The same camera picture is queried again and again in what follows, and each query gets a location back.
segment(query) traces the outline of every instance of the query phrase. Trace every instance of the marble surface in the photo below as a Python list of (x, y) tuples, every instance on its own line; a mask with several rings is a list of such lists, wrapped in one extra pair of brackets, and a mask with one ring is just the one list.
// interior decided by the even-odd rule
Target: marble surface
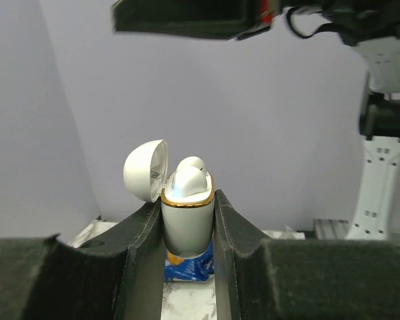
[[(69, 244), (78, 247), (116, 223), (94, 220)], [(216, 320), (215, 282), (172, 282), (163, 284), (162, 320)]]

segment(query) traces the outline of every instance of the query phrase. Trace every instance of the gold rim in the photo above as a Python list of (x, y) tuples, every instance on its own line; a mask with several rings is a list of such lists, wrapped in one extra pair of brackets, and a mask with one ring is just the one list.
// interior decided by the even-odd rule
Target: gold rim
[(161, 190), (161, 201), (169, 206), (169, 207), (175, 207), (175, 208), (198, 208), (198, 207), (204, 207), (205, 205), (210, 204), (213, 201), (213, 198), (215, 197), (215, 180), (212, 175), (211, 176), (211, 182), (212, 182), (212, 190), (210, 196), (206, 198), (205, 200), (201, 202), (195, 202), (195, 203), (178, 203), (178, 202), (172, 202), (166, 198), (165, 195), (165, 190)]

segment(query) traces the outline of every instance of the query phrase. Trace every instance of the blue plastic bag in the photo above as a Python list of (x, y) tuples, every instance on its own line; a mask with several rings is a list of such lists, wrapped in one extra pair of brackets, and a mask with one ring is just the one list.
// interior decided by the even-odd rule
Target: blue plastic bag
[(194, 259), (181, 259), (167, 253), (165, 282), (194, 281), (206, 282), (213, 274), (213, 243), (206, 252)]

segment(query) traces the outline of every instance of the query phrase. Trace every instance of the gray wall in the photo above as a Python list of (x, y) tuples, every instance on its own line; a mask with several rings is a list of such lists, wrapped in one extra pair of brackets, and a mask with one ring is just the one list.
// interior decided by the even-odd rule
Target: gray wall
[[(114, 35), (112, 0), (41, 4), (106, 216), (140, 206), (124, 188), (123, 162), (165, 138), (170, 169), (201, 156), (235, 208), (262, 228), (351, 218), (365, 67), (335, 35), (301, 41), (282, 18), (240, 43)], [(400, 228), (400, 192), (394, 222)]]
[(39, 3), (0, 1), (0, 237), (69, 239), (98, 214)]

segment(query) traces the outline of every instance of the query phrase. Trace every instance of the open lid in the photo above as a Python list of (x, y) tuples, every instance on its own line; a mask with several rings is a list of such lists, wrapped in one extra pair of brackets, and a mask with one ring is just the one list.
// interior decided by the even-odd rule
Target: open lid
[(123, 168), (126, 188), (140, 200), (155, 202), (167, 176), (167, 142), (154, 140), (133, 150)]

